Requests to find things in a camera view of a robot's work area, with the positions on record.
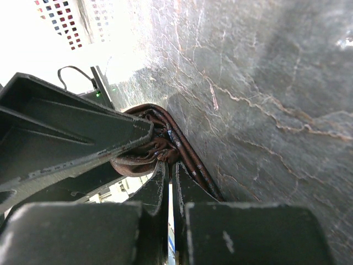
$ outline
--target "ventilation grille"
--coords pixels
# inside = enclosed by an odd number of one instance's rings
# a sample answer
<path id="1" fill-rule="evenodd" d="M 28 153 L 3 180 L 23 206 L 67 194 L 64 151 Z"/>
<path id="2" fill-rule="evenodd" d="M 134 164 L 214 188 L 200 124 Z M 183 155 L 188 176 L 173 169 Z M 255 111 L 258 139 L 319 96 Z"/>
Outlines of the ventilation grille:
<path id="1" fill-rule="evenodd" d="M 66 38 L 71 50 L 82 47 L 85 35 L 73 0 L 34 1 L 42 19 L 48 20 L 55 32 Z"/>
<path id="2" fill-rule="evenodd" d="M 84 1 L 90 30 L 94 42 L 110 41 L 111 27 L 114 18 L 114 1 L 86 0 Z"/>

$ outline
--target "perforated panel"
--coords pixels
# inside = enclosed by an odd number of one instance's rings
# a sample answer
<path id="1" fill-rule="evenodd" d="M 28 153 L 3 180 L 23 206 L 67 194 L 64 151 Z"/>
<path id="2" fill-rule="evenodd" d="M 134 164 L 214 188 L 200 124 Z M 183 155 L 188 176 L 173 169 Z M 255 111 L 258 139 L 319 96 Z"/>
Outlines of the perforated panel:
<path id="1" fill-rule="evenodd" d="M 34 3 L 40 17 L 51 23 L 58 35 L 67 39 L 71 50 L 87 44 L 87 37 L 84 34 L 75 1 L 37 0 Z"/>
<path id="2" fill-rule="evenodd" d="M 89 19 L 91 37 L 94 42 L 110 41 L 111 27 L 114 18 L 114 1 L 86 0 L 85 10 Z"/>

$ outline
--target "black plastic part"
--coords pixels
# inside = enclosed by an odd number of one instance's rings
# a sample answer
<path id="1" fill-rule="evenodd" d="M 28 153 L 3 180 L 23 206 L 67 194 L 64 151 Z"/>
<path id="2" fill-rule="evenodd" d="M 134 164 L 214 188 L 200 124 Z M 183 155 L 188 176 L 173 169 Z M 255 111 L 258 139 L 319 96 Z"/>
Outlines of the black plastic part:
<path id="1" fill-rule="evenodd" d="M 142 202 L 146 209 L 140 223 L 138 264 L 165 264 L 168 257 L 168 170 L 166 163 L 158 162 L 152 178 L 129 199 Z"/>
<path id="2" fill-rule="evenodd" d="M 0 212 L 151 138 L 153 125 L 17 73 L 0 94 Z"/>
<path id="3" fill-rule="evenodd" d="M 102 164 L 79 175 L 76 178 L 66 178 L 24 199 L 11 208 L 0 227 L 3 232 L 8 219 L 13 213 L 26 203 L 33 202 L 77 202 L 87 201 L 91 196 L 101 192 L 109 186 L 124 178 L 117 173 L 110 162 Z"/>
<path id="4" fill-rule="evenodd" d="M 165 264 L 168 166 L 123 204 L 32 203 L 9 219 L 2 264 Z M 11 240 L 11 248 L 5 245 Z"/>
<path id="5" fill-rule="evenodd" d="M 185 204 L 188 202 L 203 203 L 216 200 L 190 177 L 182 162 L 177 162 L 173 166 L 173 214 L 175 251 L 180 264 L 188 260 L 185 216 Z"/>
<path id="6" fill-rule="evenodd" d="M 2 235 L 2 264 L 136 264 L 142 211 L 139 202 L 26 204 Z"/>
<path id="7" fill-rule="evenodd" d="M 304 208 L 188 203 L 186 220 L 189 264 L 334 264 L 317 219 Z"/>

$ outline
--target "cable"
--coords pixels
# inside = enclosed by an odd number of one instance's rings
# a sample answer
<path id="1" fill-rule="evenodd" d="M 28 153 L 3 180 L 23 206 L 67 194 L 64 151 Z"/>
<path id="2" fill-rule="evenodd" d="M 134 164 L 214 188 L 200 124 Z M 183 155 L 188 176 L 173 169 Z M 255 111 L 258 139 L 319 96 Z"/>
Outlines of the cable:
<path id="1" fill-rule="evenodd" d="M 94 87 L 95 90 L 98 89 L 97 83 L 95 82 L 95 79 L 94 79 L 94 78 L 90 78 L 90 77 L 89 77 L 85 72 L 83 72 L 80 68 L 78 68 L 78 67 L 76 67 L 76 66 L 68 65 L 68 66 L 65 66 L 65 67 L 60 68 L 59 70 L 57 70 L 57 76 L 58 76 L 60 82 L 64 85 L 64 90 L 65 90 L 65 91 L 67 91 L 67 86 L 66 86 L 64 80 L 63 80 L 62 77 L 61 77 L 61 70 L 63 70 L 64 68 L 72 68 L 72 69 L 75 69 L 76 71 L 78 71 L 79 73 L 81 73 L 82 75 L 84 75 L 85 78 L 87 78 L 88 80 L 91 81 L 91 83 L 92 83 L 92 85 L 93 85 L 93 87 Z"/>

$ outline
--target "marble wall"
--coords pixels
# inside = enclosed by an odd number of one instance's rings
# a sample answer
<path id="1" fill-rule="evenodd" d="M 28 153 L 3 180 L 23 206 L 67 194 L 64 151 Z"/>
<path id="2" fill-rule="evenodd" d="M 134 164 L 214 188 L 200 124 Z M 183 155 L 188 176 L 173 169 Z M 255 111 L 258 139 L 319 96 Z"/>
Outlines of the marble wall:
<path id="1" fill-rule="evenodd" d="M 165 107 L 227 200 L 309 207 L 353 262 L 353 1 L 129 4 L 144 67 L 118 110 Z"/>

